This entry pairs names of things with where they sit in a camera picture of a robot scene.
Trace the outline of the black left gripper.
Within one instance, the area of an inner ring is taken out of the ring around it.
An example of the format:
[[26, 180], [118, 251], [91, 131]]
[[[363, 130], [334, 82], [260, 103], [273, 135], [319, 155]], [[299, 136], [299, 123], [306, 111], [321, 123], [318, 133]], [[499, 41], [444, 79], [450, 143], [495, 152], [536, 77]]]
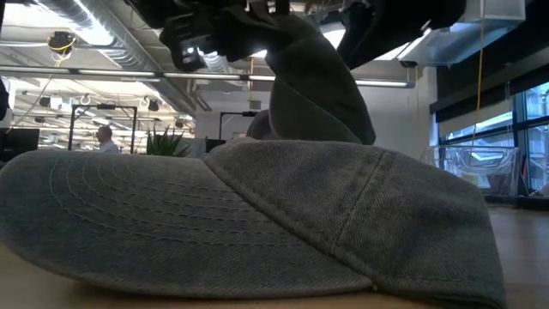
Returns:
[[266, 3], [250, 3], [248, 10], [233, 5], [214, 15], [195, 12], [168, 18], [160, 42], [177, 70], [196, 71], [205, 66], [199, 52], [216, 52], [234, 62], [262, 50], [278, 50], [279, 28]]

